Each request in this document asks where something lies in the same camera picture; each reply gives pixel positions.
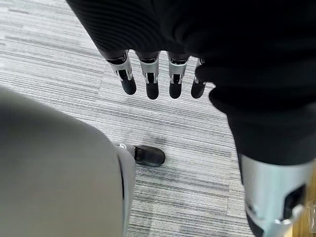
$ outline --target robotic finger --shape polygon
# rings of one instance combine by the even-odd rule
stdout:
[[[159,74],[159,54],[156,52],[135,52],[139,58],[143,76],[146,82],[146,92],[148,98],[155,100],[159,95],[158,74]]]
[[[128,57],[128,50],[101,52],[101,54],[105,57],[114,73],[118,76],[124,91],[128,95],[133,95],[136,92],[136,84]]]
[[[173,99],[177,99],[181,95],[182,79],[187,68],[189,57],[188,54],[168,52],[170,76],[169,94]]]
[[[202,64],[203,64],[203,60],[201,58],[199,58],[197,60],[196,68],[201,66]],[[204,93],[205,85],[206,85],[205,81],[201,81],[195,76],[193,84],[192,84],[192,88],[191,88],[192,97],[195,99],[200,98]]]

